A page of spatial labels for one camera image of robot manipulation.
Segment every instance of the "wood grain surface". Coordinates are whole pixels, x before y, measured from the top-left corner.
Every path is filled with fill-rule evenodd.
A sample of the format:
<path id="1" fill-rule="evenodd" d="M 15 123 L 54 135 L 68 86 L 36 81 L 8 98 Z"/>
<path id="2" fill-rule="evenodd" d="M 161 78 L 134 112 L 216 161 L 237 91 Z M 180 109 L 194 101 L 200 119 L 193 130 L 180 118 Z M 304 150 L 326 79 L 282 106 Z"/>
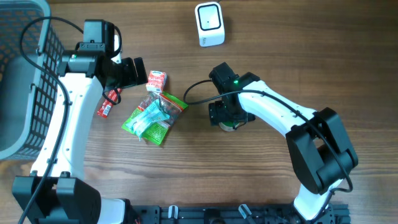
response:
<path id="1" fill-rule="evenodd" d="M 353 223 L 398 223 L 398 2 L 223 1 L 225 43 L 201 48 L 199 2 L 53 4 L 52 14 L 83 27 L 105 19 L 123 36 L 123 56 L 142 57 L 147 71 L 169 74 L 167 91 L 182 98 L 222 62 L 252 72 L 292 101 L 342 117 L 359 157 L 348 203 Z M 68 49 L 82 39 L 53 23 Z M 190 100 L 216 95 L 211 83 Z M 108 119 L 94 115 L 85 154 L 86 181 L 104 197 L 135 205 L 290 203 L 299 192 L 285 139 L 260 119 L 226 133 L 210 126 L 208 105 L 186 110 L 162 146 L 139 141 L 121 125 L 146 95 L 122 92 Z M 21 208 L 11 195 L 15 175 L 32 161 L 0 162 L 0 223 Z"/>

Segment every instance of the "wire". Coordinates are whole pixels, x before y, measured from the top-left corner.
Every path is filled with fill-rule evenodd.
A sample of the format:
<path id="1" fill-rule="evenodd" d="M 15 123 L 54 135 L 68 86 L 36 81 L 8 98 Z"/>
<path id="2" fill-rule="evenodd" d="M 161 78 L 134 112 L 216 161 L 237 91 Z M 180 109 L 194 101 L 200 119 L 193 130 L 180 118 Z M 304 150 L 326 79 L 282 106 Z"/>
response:
<path id="1" fill-rule="evenodd" d="M 112 99 L 110 99 L 110 98 L 106 95 L 105 91 L 102 92 L 102 96 L 105 98 L 105 100 L 108 100 L 108 101 L 114 106 L 114 105 L 120 104 L 120 102 L 122 102 L 122 98 L 121 98 L 120 93 L 119 93 L 119 91 L 118 91 L 117 88 L 113 89 L 113 91 L 116 93 L 116 96 L 118 96 L 118 102 L 115 102 L 115 101 L 113 101 Z"/>
<path id="2" fill-rule="evenodd" d="M 241 126 L 244 126 L 245 124 L 247 124 L 248 123 L 248 119 L 249 119 L 249 113 L 248 112 L 246 112 L 246 120 L 244 120 L 244 123 L 243 124 L 240 124 L 240 125 L 238 125 L 238 126 L 233 126 L 232 127 L 232 129 L 233 130 L 238 130 L 238 128 L 240 128 Z"/>
<path id="3" fill-rule="evenodd" d="M 35 201 L 37 195 L 39 194 L 41 188 L 43 187 L 46 178 L 49 176 L 49 173 L 50 173 L 50 171 L 51 171 L 51 168 L 52 168 L 52 166 L 54 165 L 55 160 L 56 160 L 57 152 L 58 152 L 58 149 L 59 149 L 59 146 L 60 146 L 60 143 L 61 143 L 61 139 L 62 139 L 63 133 L 65 132 L 65 127 L 66 127 L 67 118 L 68 118 L 68 114 L 69 114 L 69 106 L 70 106 L 70 103 L 69 103 L 69 94 L 68 94 L 68 91 L 67 91 L 65 85 L 63 85 L 63 83 L 58 79 L 57 76 L 55 76 L 54 74 L 48 72 L 46 69 L 40 67 L 40 66 L 39 66 L 38 64 L 36 64 L 34 61 L 32 61 L 32 60 L 25 54 L 24 49 L 22 48 L 22 43 L 23 43 L 23 40 L 24 40 L 24 34 L 25 34 L 26 31 L 28 30 L 28 28 L 29 28 L 31 25 L 35 24 L 36 22 L 44 21 L 44 20 L 46 20 L 46 19 L 50 19 L 50 20 L 53 19 L 53 20 L 62 21 L 62 22 L 64 22 L 64 23 L 67 23 L 67 24 L 73 26 L 73 27 L 76 28 L 78 31 L 80 31 L 81 33 L 83 33 L 83 30 L 82 30 L 80 27 L 78 27 L 77 25 L 75 25 L 74 23 L 72 23 L 72 22 L 70 22 L 70 21 L 68 21 L 68 20 L 66 20 L 66 19 L 62 19 L 62 18 L 54 17 L 54 16 L 46 16 L 46 17 L 40 17 L 40 18 L 34 19 L 33 21 L 30 21 L 30 22 L 23 28 L 23 30 L 22 30 L 22 32 L 21 32 L 21 36 L 19 37 L 19 49 L 20 49 L 20 53 L 21 53 L 21 55 L 23 56 L 23 58 L 24 58 L 26 61 L 28 61 L 33 67 L 39 69 L 41 72 L 43 72 L 43 73 L 49 75 L 49 77 L 52 77 L 52 78 L 54 79 L 54 81 L 59 85 L 60 89 L 62 90 L 62 93 L 63 93 L 63 95 L 64 95 L 65 101 L 63 102 L 63 104 L 64 104 L 64 111 L 63 111 L 63 116 L 62 116 L 62 122 L 61 122 L 60 130 L 59 130 L 59 133 L 58 133 L 58 136 L 57 136 L 57 140 L 55 141 L 54 148 L 53 148 L 53 150 L 52 150 L 52 152 L 51 152 L 51 157 L 50 157 L 50 160 L 49 160 L 49 164 L 47 165 L 47 168 L 46 168 L 45 171 L 44 171 L 44 174 L 43 174 L 43 176 L 42 176 L 42 179 L 40 180 L 39 184 L 36 186 L 36 189 L 34 190 L 34 193 L 32 194 L 31 198 L 29 199 L 29 201 L 28 201 L 28 203 L 27 203 L 27 205 L 26 205 L 26 207 L 25 207 L 25 209 L 24 209 L 24 212 L 22 213 L 22 215 L 21 215 L 21 217 L 20 217 L 20 219 L 19 219 L 19 221 L 18 221 L 18 224 L 22 224 L 22 223 L 24 222 L 24 220 L 25 220 L 25 218 L 26 218 L 26 216 L 27 216 L 27 214 L 28 214 L 30 208 L 32 207 L 32 205 L 33 205 L 33 203 L 34 203 L 34 201 Z"/>
<path id="4" fill-rule="evenodd" d="M 75 50 L 78 50 L 80 47 L 81 42 L 77 42 L 76 46 L 75 46 Z"/>
<path id="5" fill-rule="evenodd" d="M 350 192 L 353 191 L 353 183 L 352 183 L 352 181 L 351 181 L 351 179 L 350 179 L 350 177 L 349 177 L 347 171 L 345 170 L 343 164 L 341 163 L 340 158 L 337 156 L 335 150 L 334 150 L 333 147 L 330 145 L 330 143 L 326 140 L 326 138 L 324 137 L 324 135 L 319 131 L 319 129 L 316 128 L 316 127 L 310 122 L 310 120 L 308 120 L 304 115 L 302 115 L 302 114 L 300 113 L 300 111 L 294 109 L 293 107 L 291 107 L 289 104 L 287 104 L 287 103 L 284 102 L 283 100 L 279 99 L 278 97 L 276 97 L 276 96 L 274 96 L 274 95 L 271 95 L 271 94 L 269 94 L 269 93 L 266 93 L 266 92 L 264 92 L 264 91 L 259 91 L 259 90 L 238 90 L 238 91 L 232 91 L 232 92 L 229 92 L 229 93 L 223 93 L 223 94 L 220 94 L 220 95 L 218 95 L 218 96 L 213 96 L 213 97 L 210 97 L 210 98 L 207 98 L 207 99 L 204 99 L 204 100 L 200 100 L 200 101 L 196 101 L 196 102 L 187 102 L 187 101 L 185 100 L 185 98 L 186 98 L 188 92 L 189 92 L 193 87 L 195 87 L 195 86 L 197 86 L 197 85 L 199 85 L 199 84 L 201 84 L 201 83 L 205 83 L 205 82 L 211 82 L 211 80 L 203 80 L 203 81 L 197 82 L 197 83 L 193 84 L 192 86 L 190 86 L 190 87 L 185 91 L 184 96 L 183 96 L 183 100 L 184 100 L 184 102 L 185 102 L 186 104 L 188 104 L 188 105 L 197 105 L 197 104 L 200 104 L 200 103 L 206 103 L 206 102 L 209 102 L 209 101 L 212 101 L 212 100 L 221 98 L 221 97 L 223 97 L 223 96 L 232 95 L 232 94 L 238 94 L 238 93 L 258 93 L 258 94 L 260 94 L 260 95 L 262 95 L 262 96 L 267 96 L 267 97 L 269 97 L 269 98 L 275 100 L 276 102 L 278 102 L 278 103 L 282 104 L 283 106 L 285 106 L 287 109 L 291 110 L 291 111 L 292 111 L 293 113 L 295 113 L 298 117 L 300 117 L 301 119 L 303 119 L 303 120 L 306 122 L 306 124 L 316 133 L 316 135 L 318 136 L 318 138 L 320 138 L 320 139 L 325 143 L 325 145 L 326 145 L 327 148 L 329 149 L 330 153 L 332 154 L 333 158 L 334 158 L 335 161 L 337 162 L 337 164 L 338 164 L 340 170 L 342 171 L 342 173 L 343 173 L 343 175 L 344 175 L 344 178 L 347 180 L 348 189 L 343 189 L 343 188 L 338 188 L 338 187 L 335 187 L 335 188 L 331 189 L 331 190 L 330 190 L 330 194 L 329 194 L 328 198 L 325 200 L 325 203 L 323 204 L 321 210 L 318 212 L 318 214 L 315 216 L 315 218 L 313 218 L 312 220 L 310 220 L 310 223 L 313 223 L 313 222 L 317 221 L 317 220 L 320 218 L 320 216 L 322 215 L 322 213 L 325 211 L 327 205 L 329 204 L 330 199 L 331 199 L 331 196 L 334 195 L 336 191 L 345 192 L 345 193 L 350 193 Z"/>

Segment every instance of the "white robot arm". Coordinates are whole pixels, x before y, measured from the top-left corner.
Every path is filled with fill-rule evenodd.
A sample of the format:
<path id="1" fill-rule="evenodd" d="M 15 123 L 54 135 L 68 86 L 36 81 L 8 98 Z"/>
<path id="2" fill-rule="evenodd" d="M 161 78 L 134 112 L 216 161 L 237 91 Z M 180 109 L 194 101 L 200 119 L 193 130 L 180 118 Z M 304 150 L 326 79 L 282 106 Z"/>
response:
<path id="1" fill-rule="evenodd" d="M 264 81 L 252 82 L 245 86 L 243 90 L 264 91 L 300 111 L 307 119 L 312 119 L 314 117 L 314 112 L 316 112 L 314 109 L 305 108 L 279 95 L 274 90 L 271 90 Z M 244 111 L 261 118 L 284 137 L 293 126 L 300 126 L 305 123 L 305 121 L 293 113 L 293 111 L 269 97 L 262 96 L 258 93 L 240 93 L 238 96 Z M 337 187 L 341 181 L 342 179 L 336 180 L 324 194 L 313 194 L 307 190 L 304 185 L 301 185 L 300 192 L 294 200 L 294 207 L 304 219 L 314 219 L 316 215 L 321 212 L 323 204 L 329 197 L 329 194 L 331 194 L 330 189 Z"/>
<path id="2" fill-rule="evenodd" d="M 67 103 L 60 85 L 42 150 L 30 176 L 15 178 L 12 193 L 32 223 L 136 223 L 137 214 L 129 200 L 101 198 L 97 190 L 84 183 L 83 161 L 91 120 L 101 95 L 106 90 L 146 83 L 144 64 L 141 58 L 121 59 L 120 31 L 103 20 L 85 21 L 79 46 L 79 50 L 63 52 L 57 69 L 69 101 L 55 160 L 49 165 Z M 45 176 L 48 166 L 50 172 Z"/>

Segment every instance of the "plastic packaging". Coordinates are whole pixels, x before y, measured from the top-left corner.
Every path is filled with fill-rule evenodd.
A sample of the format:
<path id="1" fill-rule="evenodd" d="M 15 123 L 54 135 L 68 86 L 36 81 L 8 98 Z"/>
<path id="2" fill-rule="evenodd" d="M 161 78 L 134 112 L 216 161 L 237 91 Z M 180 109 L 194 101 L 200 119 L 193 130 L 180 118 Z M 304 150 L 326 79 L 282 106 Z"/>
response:
<path id="1" fill-rule="evenodd" d="M 149 92 L 144 98 L 141 104 L 133 111 L 132 115 L 127 119 L 122 125 L 122 128 L 132 134 L 134 131 L 129 128 L 129 124 L 136 116 L 141 114 L 146 108 L 148 108 L 155 100 L 160 100 L 160 108 L 170 117 L 164 121 L 158 121 L 150 125 L 143 133 L 142 138 L 153 142 L 156 145 L 160 145 L 167 134 L 167 131 L 177 120 L 180 113 L 188 107 L 183 101 L 179 100 L 177 97 L 172 96 L 166 92 L 155 93 Z"/>
<path id="2" fill-rule="evenodd" d="M 144 131 L 155 122 L 169 119 L 170 115 L 166 114 L 160 107 L 160 100 L 153 101 L 142 113 L 126 123 L 126 127 L 133 131 L 141 140 Z"/>

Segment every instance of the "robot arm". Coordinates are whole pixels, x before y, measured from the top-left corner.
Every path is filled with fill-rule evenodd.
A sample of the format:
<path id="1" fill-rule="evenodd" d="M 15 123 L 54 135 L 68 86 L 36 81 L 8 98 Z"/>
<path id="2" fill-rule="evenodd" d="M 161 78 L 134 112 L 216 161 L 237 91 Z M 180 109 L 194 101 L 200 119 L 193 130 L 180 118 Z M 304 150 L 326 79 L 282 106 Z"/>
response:
<path id="1" fill-rule="evenodd" d="M 243 90 L 259 90 L 271 94 L 291 107 L 299 110 L 307 119 L 313 118 L 314 109 L 305 108 L 296 103 L 291 102 L 285 97 L 279 95 L 274 90 L 271 90 L 264 81 L 256 81 L 248 84 Z M 261 118 L 267 124 L 271 125 L 278 132 L 285 137 L 293 126 L 300 126 L 305 121 L 299 118 L 293 111 L 282 106 L 275 100 L 266 96 L 261 96 L 258 93 L 240 93 L 238 95 L 241 107 L 247 113 L 251 113 Z"/>
<path id="2" fill-rule="evenodd" d="M 317 112 L 293 103 L 271 90 L 252 73 L 239 77 L 225 62 L 215 67 L 209 77 L 223 95 L 221 101 L 209 104 L 212 124 L 248 122 L 254 120 L 255 115 L 286 138 L 294 172 L 302 183 L 294 207 L 304 220 L 313 220 L 330 199 L 331 189 L 344 179 L 330 150 L 335 151 L 348 174 L 358 165 L 358 157 L 337 113 L 329 108 Z M 246 92 L 227 94 L 241 90 Z M 320 130 L 333 148 L 329 150 L 325 145 L 316 147 L 313 140 L 317 135 L 303 118 L 277 100 L 260 93 L 273 96 L 299 111 Z"/>
<path id="3" fill-rule="evenodd" d="M 147 82 L 142 59 L 121 59 L 119 44 L 120 32 L 112 23 L 86 20 L 80 48 L 64 51 L 58 62 L 57 73 L 67 90 L 70 104 L 56 161 L 44 177 L 65 107 L 65 96 L 59 86 L 47 137 L 30 176 L 16 177 L 12 186 L 12 194 L 22 209 L 33 201 L 27 210 L 32 223 L 134 223 L 136 214 L 129 200 L 101 198 L 97 190 L 82 181 L 86 142 L 101 95 L 106 90 Z M 38 183 L 41 181 L 44 184 L 40 189 Z M 40 193 L 34 198 L 32 195 L 37 189 Z"/>

